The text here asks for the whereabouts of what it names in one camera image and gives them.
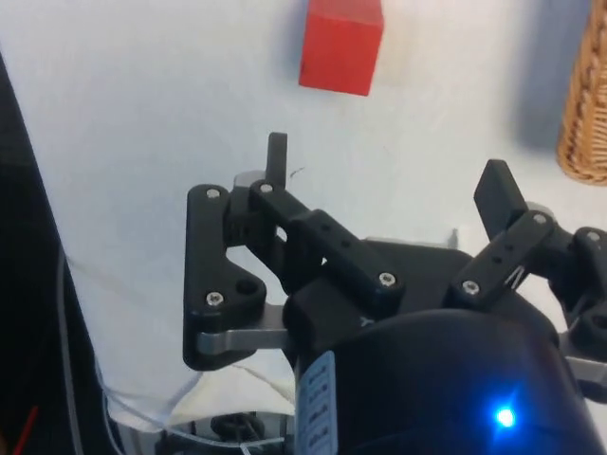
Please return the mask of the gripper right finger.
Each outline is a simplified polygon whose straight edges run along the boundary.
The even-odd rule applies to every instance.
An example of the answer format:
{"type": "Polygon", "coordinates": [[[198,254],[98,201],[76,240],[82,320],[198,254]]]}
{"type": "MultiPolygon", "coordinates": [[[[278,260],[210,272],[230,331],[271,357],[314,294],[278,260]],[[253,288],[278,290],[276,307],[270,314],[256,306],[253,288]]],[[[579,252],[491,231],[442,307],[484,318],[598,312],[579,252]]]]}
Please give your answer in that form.
{"type": "Polygon", "coordinates": [[[450,301],[488,309],[529,275],[547,280],[570,325],[606,333],[606,232],[563,229],[548,213],[531,209],[503,160],[487,162],[474,202],[488,244],[451,281],[450,301]]]}

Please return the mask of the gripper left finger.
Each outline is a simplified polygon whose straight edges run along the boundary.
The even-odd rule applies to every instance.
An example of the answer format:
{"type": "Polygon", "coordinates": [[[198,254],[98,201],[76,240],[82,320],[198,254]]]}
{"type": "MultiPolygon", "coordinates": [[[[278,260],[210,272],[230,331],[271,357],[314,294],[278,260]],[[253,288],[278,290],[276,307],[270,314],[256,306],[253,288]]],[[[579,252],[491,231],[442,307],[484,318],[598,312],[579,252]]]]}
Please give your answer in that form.
{"type": "Polygon", "coordinates": [[[405,293],[401,273],[368,242],[286,190],[286,157],[287,135],[273,132],[263,172],[239,175],[230,191],[198,185],[188,192],[183,357],[194,370],[219,370],[258,350],[294,360],[309,338],[290,309],[267,303],[260,278],[229,259],[231,247],[246,247],[290,298],[319,285],[322,310],[311,324],[329,318],[334,291],[371,319],[394,315],[405,293]]]}

